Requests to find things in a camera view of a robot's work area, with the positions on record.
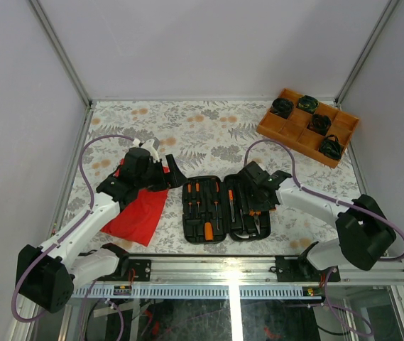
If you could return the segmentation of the black plastic tool case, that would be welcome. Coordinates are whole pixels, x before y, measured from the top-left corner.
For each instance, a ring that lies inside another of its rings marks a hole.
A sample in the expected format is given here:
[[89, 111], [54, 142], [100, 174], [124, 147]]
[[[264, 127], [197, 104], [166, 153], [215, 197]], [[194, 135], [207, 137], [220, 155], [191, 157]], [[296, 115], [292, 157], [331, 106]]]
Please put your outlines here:
[[[213, 203], [213, 186], [212, 179], [215, 179], [219, 184], [219, 224], [220, 230], [217, 231], [216, 227], [216, 213]], [[201, 205], [200, 218], [197, 217], [197, 203], [196, 203], [196, 190], [195, 183], [200, 183]], [[187, 184], [192, 185], [192, 217], [188, 218], [188, 205], [187, 205]], [[235, 227], [240, 227], [239, 223], [239, 210], [242, 209], [244, 213], [244, 222], [248, 232], [256, 231], [253, 218], [249, 215], [247, 210], [247, 202], [244, 192], [243, 184], [240, 177], [235, 174], [227, 175], [224, 179], [220, 179], [214, 175], [192, 177], [188, 183], [183, 185], [182, 188], [182, 225], [183, 234], [187, 242], [191, 244], [216, 244], [224, 241], [227, 237], [233, 239], [232, 230]], [[231, 213], [229, 208], [228, 189], [233, 190], [234, 194], [234, 210], [236, 221], [231, 222]], [[214, 240], [207, 242], [204, 239], [204, 218], [207, 213], [212, 214], [212, 227], [214, 231]], [[271, 234], [271, 215], [270, 212], [262, 212], [260, 216], [261, 233], [256, 237], [246, 240], [234, 240], [235, 242], [252, 242], [265, 239]]]

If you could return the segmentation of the small black orange screwdriver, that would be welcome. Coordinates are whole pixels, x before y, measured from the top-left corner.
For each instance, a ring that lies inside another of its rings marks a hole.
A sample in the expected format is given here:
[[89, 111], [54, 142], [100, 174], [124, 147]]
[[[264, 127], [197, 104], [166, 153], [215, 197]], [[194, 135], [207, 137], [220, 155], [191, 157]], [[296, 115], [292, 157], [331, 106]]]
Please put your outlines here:
[[196, 203], [197, 203], [197, 217], [200, 218], [201, 194], [200, 194], [200, 183], [198, 181], [196, 181], [195, 183], [195, 190], [196, 190]]

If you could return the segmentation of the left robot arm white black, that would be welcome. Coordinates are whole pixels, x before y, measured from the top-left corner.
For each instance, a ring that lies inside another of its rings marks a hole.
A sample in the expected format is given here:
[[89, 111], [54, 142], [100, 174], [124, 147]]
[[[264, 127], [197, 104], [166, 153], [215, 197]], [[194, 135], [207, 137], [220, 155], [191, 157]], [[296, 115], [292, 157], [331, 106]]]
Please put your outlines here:
[[165, 159], [163, 164], [144, 148], [130, 148], [118, 168], [97, 186], [85, 211], [40, 246], [22, 248], [13, 295], [22, 295], [45, 311], [56, 313], [83, 285], [105, 276], [117, 281], [126, 278], [129, 256], [121, 247], [108, 243], [87, 256], [81, 252], [141, 190], [160, 192], [186, 184], [187, 178], [173, 155]]

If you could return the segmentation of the thin black precision screwdriver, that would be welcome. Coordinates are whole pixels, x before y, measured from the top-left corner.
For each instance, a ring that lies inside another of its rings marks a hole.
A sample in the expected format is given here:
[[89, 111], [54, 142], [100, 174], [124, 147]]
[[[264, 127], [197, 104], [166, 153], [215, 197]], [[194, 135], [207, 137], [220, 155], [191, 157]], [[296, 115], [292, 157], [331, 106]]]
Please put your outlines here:
[[192, 217], [192, 185], [187, 184], [187, 205], [188, 205], [188, 218]]

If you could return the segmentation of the black orange screwdriver large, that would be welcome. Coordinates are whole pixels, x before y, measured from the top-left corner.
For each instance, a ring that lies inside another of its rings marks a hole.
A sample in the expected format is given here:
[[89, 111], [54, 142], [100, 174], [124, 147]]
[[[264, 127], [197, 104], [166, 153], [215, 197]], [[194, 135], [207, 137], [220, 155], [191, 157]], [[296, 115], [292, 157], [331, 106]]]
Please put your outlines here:
[[220, 230], [220, 224], [219, 224], [219, 184], [215, 179], [212, 179], [212, 186], [213, 186], [213, 203], [215, 207], [215, 213], [216, 213], [216, 227], [217, 231]]

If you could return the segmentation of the small hammer black grip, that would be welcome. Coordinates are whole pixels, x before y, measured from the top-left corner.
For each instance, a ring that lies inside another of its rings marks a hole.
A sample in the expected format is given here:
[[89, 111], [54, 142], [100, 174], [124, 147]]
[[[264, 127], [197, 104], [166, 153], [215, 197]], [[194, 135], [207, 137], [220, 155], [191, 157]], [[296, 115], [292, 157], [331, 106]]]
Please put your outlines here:
[[257, 236], [256, 231], [253, 231], [253, 232], [247, 231], [247, 228], [246, 228], [246, 225], [244, 222], [244, 213], [243, 213], [242, 209], [239, 210], [239, 223], [240, 223], [240, 227], [235, 227], [232, 230], [234, 240], [246, 240], [246, 239], [250, 239], [250, 238]]

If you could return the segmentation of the small orange precision screwdriver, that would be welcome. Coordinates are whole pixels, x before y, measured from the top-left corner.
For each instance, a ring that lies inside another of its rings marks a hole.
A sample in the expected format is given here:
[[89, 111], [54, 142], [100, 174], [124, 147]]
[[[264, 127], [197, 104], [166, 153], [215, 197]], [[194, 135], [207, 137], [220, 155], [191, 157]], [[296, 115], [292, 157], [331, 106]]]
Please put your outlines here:
[[234, 194], [232, 189], [228, 189], [228, 196], [229, 196], [229, 208], [231, 213], [231, 222], [235, 222], [236, 215], [234, 210]]

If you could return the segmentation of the orange handled pliers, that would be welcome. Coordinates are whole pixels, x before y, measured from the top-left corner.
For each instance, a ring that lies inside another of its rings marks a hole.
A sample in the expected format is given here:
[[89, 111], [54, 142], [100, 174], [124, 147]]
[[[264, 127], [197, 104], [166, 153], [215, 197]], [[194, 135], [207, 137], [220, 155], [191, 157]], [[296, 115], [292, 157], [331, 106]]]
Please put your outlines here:
[[259, 235], [261, 233], [261, 221], [260, 221], [261, 211], [251, 210], [249, 212], [249, 215], [253, 218], [253, 222], [256, 228], [256, 234]]

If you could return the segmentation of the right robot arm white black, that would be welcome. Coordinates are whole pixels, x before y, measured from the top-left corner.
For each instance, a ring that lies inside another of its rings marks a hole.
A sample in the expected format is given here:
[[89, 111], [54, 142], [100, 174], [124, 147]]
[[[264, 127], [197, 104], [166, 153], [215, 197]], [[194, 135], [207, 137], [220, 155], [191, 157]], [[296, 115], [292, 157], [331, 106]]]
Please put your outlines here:
[[254, 161], [244, 166], [238, 176], [252, 199], [252, 211], [264, 212], [284, 205], [336, 229], [337, 238], [314, 242], [300, 255], [298, 271], [306, 280], [314, 280], [323, 270], [344, 264], [368, 271], [396, 239], [380, 207], [368, 195], [346, 202], [337, 200], [305, 187], [289, 173], [277, 170], [269, 174]]

